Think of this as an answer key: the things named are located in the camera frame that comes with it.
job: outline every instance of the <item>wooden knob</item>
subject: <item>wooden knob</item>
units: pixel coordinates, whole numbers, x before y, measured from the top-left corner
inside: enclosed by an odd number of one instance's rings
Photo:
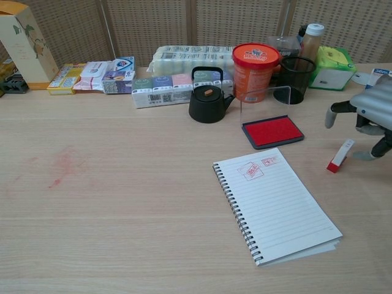
[[[204,92],[204,96],[210,96],[212,94],[213,94],[213,90],[211,89]]]

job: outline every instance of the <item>red lid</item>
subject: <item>red lid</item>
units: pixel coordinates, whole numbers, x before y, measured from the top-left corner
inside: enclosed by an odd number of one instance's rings
[[[270,69],[279,64],[279,52],[268,45],[245,43],[233,50],[233,60],[239,66],[250,69]]]

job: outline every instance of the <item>yellow box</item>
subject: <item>yellow box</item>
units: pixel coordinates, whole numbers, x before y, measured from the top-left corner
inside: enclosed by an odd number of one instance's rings
[[[17,71],[18,69],[12,59],[6,59],[2,64],[0,64],[0,82],[5,81],[6,78],[10,77]]]
[[[80,74],[85,68],[85,63],[66,63],[47,88],[51,95],[75,94],[72,87],[80,80]]]
[[[30,7],[0,1],[0,41],[32,90],[46,89],[58,72]]]

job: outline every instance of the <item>stamp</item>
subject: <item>stamp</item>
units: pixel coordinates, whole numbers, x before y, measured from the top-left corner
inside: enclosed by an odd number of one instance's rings
[[[264,175],[260,169],[260,166],[254,162],[248,162],[246,165],[243,165],[237,170],[246,178],[247,181],[259,178]]]
[[[272,164],[277,164],[279,162],[279,159],[277,158],[277,156],[273,156],[266,159],[262,159],[262,162],[266,167],[269,167]]]

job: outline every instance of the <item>notebook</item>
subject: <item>notebook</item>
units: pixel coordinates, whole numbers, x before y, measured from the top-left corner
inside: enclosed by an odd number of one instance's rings
[[[256,265],[335,249],[342,233],[277,148],[213,168]]]

